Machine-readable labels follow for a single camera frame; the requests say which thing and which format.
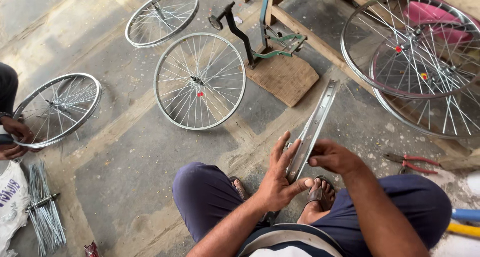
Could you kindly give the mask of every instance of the navy trousers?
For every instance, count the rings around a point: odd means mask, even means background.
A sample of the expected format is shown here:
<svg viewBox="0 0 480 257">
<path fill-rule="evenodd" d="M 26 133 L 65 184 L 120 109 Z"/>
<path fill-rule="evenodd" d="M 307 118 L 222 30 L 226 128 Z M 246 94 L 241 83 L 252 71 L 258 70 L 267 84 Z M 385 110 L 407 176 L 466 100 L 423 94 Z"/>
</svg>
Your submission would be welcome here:
<svg viewBox="0 0 480 257">
<path fill-rule="evenodd" d="M 450 222 L 452 205 L 447 194 L 434 182 L 419 175 L 388 176 L 378 182 L 410 221 L 425 246 L 432 248 Z M 200 162 L 180 168 L 172 191 L 175 204 L 195 242 L 243 202 L 217 166 Z M 371 256 L 346 189 L 337 193 L 330 213 L 311 225 L 335 239 L 347 256 Z"/>
</svg>

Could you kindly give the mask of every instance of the watch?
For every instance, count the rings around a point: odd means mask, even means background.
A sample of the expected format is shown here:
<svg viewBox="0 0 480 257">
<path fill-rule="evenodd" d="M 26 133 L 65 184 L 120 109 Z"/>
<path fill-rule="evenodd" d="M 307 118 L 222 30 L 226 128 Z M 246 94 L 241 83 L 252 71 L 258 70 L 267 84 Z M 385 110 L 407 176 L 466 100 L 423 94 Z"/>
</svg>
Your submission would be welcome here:
<svg viewBox="0 0 480 257">
<path fill-rule="evenodd" d="M 12 115 L 9 114 L 8 112 L 0 112 L 0 118 L 2 118 L 4 116 L 8 116 L 8 117 L 12 118 Z"/>
</svg>

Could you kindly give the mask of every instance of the yellow tube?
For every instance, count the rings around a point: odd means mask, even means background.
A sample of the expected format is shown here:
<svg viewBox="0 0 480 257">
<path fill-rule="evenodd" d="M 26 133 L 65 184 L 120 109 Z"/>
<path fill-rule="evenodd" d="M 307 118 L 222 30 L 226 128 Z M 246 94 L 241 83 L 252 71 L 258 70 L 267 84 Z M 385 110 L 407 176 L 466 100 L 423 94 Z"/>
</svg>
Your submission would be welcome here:
<svg viewBox="0 0 480 257">
<path fill-rule="evenodd" d="M 450 223 L 447 230 L 480 237 L 480 227 L 467 226 L 462 224 Z"/>
</svg>

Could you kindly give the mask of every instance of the wrist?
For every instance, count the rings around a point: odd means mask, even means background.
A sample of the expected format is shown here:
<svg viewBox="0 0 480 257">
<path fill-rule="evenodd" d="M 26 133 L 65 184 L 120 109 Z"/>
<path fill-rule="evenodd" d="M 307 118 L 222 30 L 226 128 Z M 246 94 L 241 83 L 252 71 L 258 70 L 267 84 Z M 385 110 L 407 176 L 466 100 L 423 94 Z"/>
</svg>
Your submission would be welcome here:
<svg viewBox="0 0 480 257">
<path fill-rule="evenodd" d="M 368 166 L 363 161 L 355 166 L 355 168 L 341 174 L 343 180 L 355 179 L 366 173 L 371 172 Z"/>
<path fill-rule="evenodd" d="M 261 198 L 257 192 L 255 192 L 246 202 L 249 202 L 251 205 L 252 210 L 257 212 L 259 215 L 263 216 L 266 212 L 268 212 L 267 202 Z"/>
</svg>

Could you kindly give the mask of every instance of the blue tube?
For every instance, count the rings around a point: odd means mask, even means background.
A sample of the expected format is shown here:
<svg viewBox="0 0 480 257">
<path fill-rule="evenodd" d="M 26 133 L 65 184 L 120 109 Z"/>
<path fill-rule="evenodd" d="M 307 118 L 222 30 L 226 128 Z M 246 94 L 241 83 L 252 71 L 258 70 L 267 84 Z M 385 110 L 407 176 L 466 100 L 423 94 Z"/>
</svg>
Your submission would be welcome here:
<svg viewBox="0 0 480 257">
<path fill-rule="evenodd" d="M 458 220 L 480 221 L 480 210 L 452 209 L 452 218 Z"/>
</svg>

